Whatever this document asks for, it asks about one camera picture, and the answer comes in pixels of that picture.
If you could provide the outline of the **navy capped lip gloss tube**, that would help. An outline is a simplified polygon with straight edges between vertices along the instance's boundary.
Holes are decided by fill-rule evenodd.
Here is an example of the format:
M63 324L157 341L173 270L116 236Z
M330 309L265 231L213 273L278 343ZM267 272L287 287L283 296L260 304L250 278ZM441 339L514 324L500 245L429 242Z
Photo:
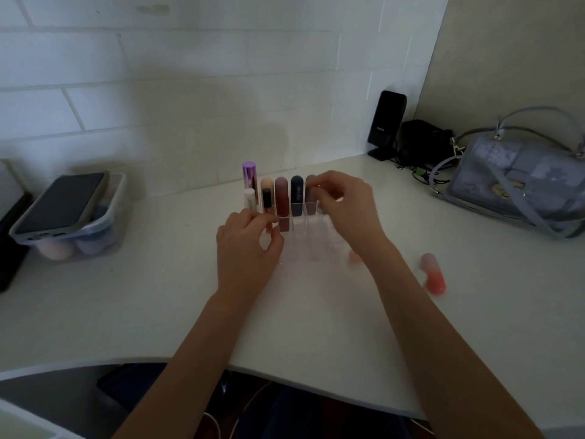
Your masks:
M291 215L298 217L303 215L304 180L302 176L295 175L290 182L290 208Z

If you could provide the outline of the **pink makeup sponge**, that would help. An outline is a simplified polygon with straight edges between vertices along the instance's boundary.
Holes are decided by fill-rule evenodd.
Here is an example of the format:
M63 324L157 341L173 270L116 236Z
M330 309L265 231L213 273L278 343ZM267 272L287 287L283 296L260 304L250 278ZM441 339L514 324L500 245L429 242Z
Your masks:
M71 258L76 252L76 245L68 240L43 240L35 244L40 255L49 260L63 261Z

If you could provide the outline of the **purple makeup sponge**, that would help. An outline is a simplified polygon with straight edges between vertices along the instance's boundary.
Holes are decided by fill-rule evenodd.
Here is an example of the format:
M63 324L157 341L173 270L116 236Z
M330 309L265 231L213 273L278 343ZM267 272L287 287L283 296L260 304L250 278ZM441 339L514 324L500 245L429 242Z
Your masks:
M112 231L104 231L93 235L83 236L75 240L77 248L86 256L97 256L110 248L118 241Z

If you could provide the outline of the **smartphone in grey case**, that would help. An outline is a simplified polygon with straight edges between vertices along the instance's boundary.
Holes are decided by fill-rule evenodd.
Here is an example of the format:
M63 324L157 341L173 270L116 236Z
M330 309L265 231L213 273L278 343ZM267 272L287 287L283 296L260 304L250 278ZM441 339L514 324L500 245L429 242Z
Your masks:
M83 228L102 200L109 171L63 175L44 191L11 228L16 241L67 235Z

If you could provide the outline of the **grey blue handbag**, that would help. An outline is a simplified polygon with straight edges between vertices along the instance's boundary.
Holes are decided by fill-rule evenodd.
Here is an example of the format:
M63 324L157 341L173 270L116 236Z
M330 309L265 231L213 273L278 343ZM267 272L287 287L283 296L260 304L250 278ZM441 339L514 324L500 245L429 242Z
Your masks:
M576 147L530 127L507 125L514 115L537 111L565 117L579 134ZM454 156L428 175L437 198L552 237L585 235L585 122L580 118L554 106L531 106L450 142Z

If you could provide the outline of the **person's dark trousers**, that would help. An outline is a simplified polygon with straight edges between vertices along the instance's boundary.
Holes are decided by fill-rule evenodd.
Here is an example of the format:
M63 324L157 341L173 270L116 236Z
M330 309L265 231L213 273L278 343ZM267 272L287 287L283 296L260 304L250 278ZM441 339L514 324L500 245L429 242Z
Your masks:
M204 435L223 439L433 439L421 420L319 396L226 370L204 416Z

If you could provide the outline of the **dark flat object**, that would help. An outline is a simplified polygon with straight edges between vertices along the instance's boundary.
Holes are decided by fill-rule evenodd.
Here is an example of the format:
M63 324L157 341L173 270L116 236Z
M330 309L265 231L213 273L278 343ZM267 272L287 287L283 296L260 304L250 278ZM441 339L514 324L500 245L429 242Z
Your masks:
M9 230L32 203L33 195L24 192L9 211L0 213L0 293L9 288L29 252L28 246L15 242Z

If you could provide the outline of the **person's left forearm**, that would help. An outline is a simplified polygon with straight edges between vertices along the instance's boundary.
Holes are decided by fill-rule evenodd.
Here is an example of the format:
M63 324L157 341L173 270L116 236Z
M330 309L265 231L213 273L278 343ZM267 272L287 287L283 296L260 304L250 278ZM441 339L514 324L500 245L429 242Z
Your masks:
M112 439L193 439L260 292L220 286Z

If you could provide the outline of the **mauve grey lip gloss tube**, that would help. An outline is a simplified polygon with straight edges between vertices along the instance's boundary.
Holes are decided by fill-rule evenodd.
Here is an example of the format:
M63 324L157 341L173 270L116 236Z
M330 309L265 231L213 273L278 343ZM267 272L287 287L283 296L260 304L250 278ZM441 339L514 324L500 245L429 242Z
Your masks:
M305 208L308 216L316 215L318 212L318 198L315 195L315 186L310 184L317 176L310 174L305 179Z

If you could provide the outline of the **clear acrylic cosmetics organizer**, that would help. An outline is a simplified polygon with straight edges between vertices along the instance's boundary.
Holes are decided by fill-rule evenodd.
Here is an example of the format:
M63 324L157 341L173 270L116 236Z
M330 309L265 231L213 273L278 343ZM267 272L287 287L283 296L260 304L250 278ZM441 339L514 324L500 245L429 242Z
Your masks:
M289 205L289 231L281 233L284 247L278 268L297 271L317 265L343 265L358 267L362 258L350 248L347 241L334 228L331 217L318 202L316 215L308 216L303 203L303 215L293 217Z

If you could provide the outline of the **coral pink lip gloss tube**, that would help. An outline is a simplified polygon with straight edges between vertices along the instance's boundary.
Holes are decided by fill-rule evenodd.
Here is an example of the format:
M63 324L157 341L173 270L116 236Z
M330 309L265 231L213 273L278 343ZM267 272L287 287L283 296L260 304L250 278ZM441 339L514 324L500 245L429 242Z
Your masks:
M439 262L434 254L424 253L420 257L420 269L427 275L426 289L433 295L442 295L447 287Z

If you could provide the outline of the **black pouch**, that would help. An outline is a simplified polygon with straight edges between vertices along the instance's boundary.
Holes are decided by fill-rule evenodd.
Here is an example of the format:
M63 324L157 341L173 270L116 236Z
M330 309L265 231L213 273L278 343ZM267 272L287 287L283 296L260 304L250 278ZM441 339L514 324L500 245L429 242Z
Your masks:
M399 131L397 161L405 167L434 167L455 155L451 129L441 129L424 120L403 122Z

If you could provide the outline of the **person's left hand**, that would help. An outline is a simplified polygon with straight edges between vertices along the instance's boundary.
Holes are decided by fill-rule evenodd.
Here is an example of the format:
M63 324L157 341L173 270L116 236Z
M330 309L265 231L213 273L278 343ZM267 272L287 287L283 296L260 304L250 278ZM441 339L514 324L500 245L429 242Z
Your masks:
M262 247L260 236L270 224L276 222L275 214L243 209L232 212L218 228L216 244L219 295L226 299L252 299L263 291L280 257L268 256L268 246Z

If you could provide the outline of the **clear plastic storage container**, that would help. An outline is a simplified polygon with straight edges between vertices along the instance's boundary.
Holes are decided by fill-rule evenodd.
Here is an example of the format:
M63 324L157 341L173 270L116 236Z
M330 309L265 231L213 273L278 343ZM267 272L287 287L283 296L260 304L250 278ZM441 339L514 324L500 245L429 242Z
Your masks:
M80 250L77 248L77 245L75 243L76 252L71 258L69 258L67 260L63 260L63 261L54 261L54 260L52 260L52 261L57 262L57 263L62 263L62 262L72 261L73 259L99 257L99 256L106 255L110 252L113 252L113 250L115 248L117 248L118 245L121 243L122 234L123 234L122 220L121 220L120 214L121 214L121 210L123 208L123 205L124 205L124 202L126 199L127 179L126 179L126 176L121 172L109 171L109 173L110 173L110 178L109 178L109 183L108 183L106 192L105 192L102 200L100 201L100 203L96 207L94 213L92 214L90 222L87 223L83 228L81 228L73 233L67 234L67 235L41 238L41 239L38 239L35 241L16 241L10 234L11 229L9 230L9 235L15 240L16 243L28 246L29 248L38 252L38 250L35 247L35 244L38 243L39 241L43 241L43 240L55 240L55 241L68 240L70 242L75 243L76 239L83 237L83 236L93 235L93 234L97 234L97 233L104 232L104 231L112 231L118 237L118 241L114 245L112 245L110 248L105 250L103 253L101 253L97 256L86 256L80 252Z

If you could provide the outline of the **person's right forearm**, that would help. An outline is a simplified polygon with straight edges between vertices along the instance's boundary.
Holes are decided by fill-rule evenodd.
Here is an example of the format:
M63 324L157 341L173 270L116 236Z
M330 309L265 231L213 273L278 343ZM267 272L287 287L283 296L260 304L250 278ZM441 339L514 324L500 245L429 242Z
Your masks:
M387 237L359 238L352 249L375 280L437 439L545 439L438 309Z

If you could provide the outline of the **black speaker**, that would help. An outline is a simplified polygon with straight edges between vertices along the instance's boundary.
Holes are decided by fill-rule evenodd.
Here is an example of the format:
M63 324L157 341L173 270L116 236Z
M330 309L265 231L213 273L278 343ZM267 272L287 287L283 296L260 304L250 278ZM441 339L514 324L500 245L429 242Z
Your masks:
M394 157L394 144L406 106L406 95L387 90L381 92L367 137L367 143L373 146L367 152L370 157L381 162Z

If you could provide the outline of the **person's right hand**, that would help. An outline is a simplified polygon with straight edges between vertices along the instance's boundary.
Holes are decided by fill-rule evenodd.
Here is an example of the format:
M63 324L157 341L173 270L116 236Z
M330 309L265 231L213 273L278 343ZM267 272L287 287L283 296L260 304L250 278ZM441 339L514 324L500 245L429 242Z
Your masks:
M364 180L330 170L314 178L315 187L339 191L335 206L321 206L334 228L366 264L394 258L395 246L386 236L376 208L372 187Z

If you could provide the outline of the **brownish red lip gloss tube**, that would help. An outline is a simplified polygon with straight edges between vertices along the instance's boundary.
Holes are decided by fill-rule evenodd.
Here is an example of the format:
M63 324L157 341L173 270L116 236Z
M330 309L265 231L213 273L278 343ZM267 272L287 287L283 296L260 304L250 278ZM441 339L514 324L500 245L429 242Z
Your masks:
M289 184L285 177L275 180L275 211L281 233L289 231Z

